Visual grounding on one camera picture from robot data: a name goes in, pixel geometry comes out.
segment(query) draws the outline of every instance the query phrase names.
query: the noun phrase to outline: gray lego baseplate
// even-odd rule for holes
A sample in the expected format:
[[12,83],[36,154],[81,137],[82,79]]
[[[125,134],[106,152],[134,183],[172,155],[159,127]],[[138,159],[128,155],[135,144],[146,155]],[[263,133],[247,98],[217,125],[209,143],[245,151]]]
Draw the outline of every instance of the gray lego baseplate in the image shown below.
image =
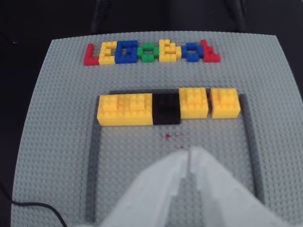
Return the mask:
[[[206,39],[220,63],[84,66],[88,43],[138,40],[177,45]],[[181,125],[103,127],[99,95],[121,90],[234,87],[244,95],[237,119]],[[40,71],[20,143],[13,199],[54,206],[69,226],[100,223],[140,171],[170,152],[202,146],[267,207],[303,222],[303,104],[275,36],[145,32],[53,40]],[[168,227],[201,226],[199,192],[189,176],[173,198]],[[59,226],[40,207],[12,206],[11,226]]]

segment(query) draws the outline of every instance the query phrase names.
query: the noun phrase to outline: yellow lego brick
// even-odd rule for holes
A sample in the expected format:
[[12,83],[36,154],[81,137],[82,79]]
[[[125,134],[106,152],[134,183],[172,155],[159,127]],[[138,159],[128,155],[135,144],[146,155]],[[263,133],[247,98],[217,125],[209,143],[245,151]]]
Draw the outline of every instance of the yellow lego brick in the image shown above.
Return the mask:
[[103,96],[103,110],[117,111],[118,110],[118,96]]
[[176,47],[176,56],[177,58],[181,58],[182,57],[182,50],[180,46]]
[[109,64],[115,64],[115,57],[109,56],[109,57],[100,57],[99,56],[99,64],[100,65],[109,65]]
[[[112,97],[117,98],[116,110],[114,108],[108,109],[108,101]],[[101,126],[112,126],[112,125],[121,125],[124,123],[124,106],[123,100],[119,95],[106,95],[100,96],[97,119]]]
[[181,119],[207,118],[205,88],[179,88]]
[[112,41],[112,49],[117,49],[117,41]]
[[237,118],[241,111],[237,90],[234,88],[212,88],[212,118]]
[[125,125],[153,125],[152,94],[131,94],[125,102]]
[[99,64],[109,65],[115,64],[115,57],[112,55],[112,50],[117,48],[117,41],[103,42],[101,45]]
[[176,62],[177,56],[175,54],[160,54],[159,62]]
[[105,50],[105,56],[111,56],[112,55],[112,50],[111,49],[106,49]]
[[159,62],[176,62],[181,56],[181,47],[176,43],[171,43],[169,39],[159,40]]
[[100,96],[97,119],[101,126],[152,125],[152,94]]

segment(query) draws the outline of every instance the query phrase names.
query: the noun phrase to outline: red lego brick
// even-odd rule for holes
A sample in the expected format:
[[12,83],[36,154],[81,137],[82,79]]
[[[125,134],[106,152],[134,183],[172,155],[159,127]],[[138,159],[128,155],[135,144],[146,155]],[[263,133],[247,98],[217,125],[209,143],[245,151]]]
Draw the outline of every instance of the red lego brick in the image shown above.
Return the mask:
[[94,44],[88,44],[85,57],[84,57],[84,65],[99,65],[99,57],[93,57],[94,52]]
[[208,46],[207,51],[209,54],[214,53],[214,48],[212,46]]
[[219,54],[214,54],[214,53],[204,53],[204,62],[220,62],[221,57]]
[[212,46],[207,45],[207,41],[205,39],[201,40],[201,46],[204,51],[204,62],[220,62],[221,56],[219,54],[214,53],[214,48]]
[[203,49],[207,46],[207,41],[205,39],[201,40],[201,46],[203,47]]

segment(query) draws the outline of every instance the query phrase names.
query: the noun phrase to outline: green lego brick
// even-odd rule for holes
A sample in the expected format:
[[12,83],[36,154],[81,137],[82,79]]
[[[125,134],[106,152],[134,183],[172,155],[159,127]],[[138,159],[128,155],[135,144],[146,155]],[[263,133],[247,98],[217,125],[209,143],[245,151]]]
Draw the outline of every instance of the green lego brick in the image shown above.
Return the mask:
[[150,62],[154,62],[154,61],[155,61],[155,58],[154,58],[153,54],[143,54],[142,62],[150,63]]
[[143,55],[143,48],[138,47],[138,49],[137,49],[137,58],[142,58],[142,55]]
[[159,47],[158,46],[154,47],[154,49],[153,49],[153,56],[155,58],[159,58]]
[[143,44],[143,51],[153,51],[154,47],[154,44]]

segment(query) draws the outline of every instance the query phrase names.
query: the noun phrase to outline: dark chair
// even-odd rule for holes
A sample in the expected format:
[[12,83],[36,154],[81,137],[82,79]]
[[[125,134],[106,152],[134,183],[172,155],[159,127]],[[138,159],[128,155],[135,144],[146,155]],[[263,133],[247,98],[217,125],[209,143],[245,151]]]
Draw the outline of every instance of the dark chair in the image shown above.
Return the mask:
[[245,32],[243,1],[145,0],[143,3],[141,0],[97,0],[91,32]]

